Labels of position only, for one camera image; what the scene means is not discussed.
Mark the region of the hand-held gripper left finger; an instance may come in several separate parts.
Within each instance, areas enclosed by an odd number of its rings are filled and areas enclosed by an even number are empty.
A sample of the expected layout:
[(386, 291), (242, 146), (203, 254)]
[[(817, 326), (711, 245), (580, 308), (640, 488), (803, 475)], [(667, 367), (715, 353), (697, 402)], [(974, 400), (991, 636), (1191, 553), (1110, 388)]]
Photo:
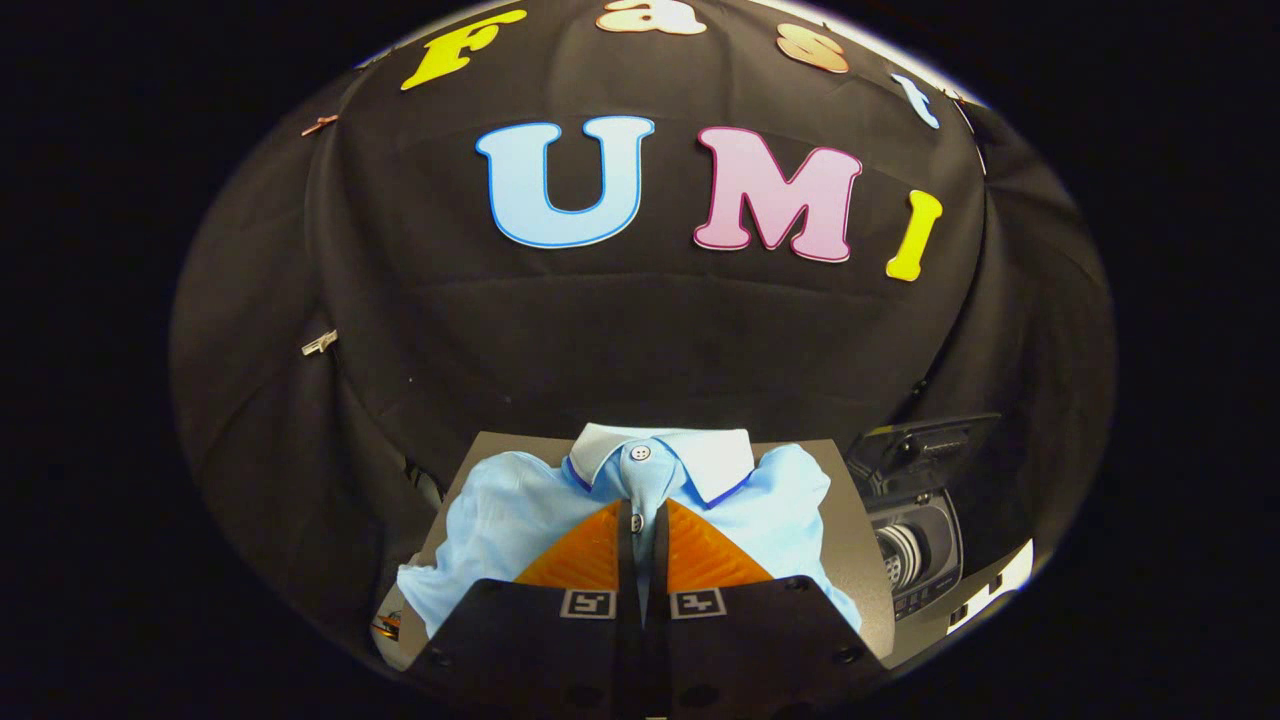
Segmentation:
[(623, 500), (588, 524), (614, 561), (609, 589), (480, 579), (404, 673), (465, 719), (614, 719), (618, 642), (637, 616)]

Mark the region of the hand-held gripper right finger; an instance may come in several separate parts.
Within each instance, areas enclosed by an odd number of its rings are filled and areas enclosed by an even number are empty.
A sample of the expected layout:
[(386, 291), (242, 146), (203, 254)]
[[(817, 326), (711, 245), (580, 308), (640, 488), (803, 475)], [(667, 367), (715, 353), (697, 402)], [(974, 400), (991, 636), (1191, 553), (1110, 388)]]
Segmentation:
[(648, 717), (820, 719), (890, 682), (812, 577), (768, 575), (675, 501), (653, 528)]

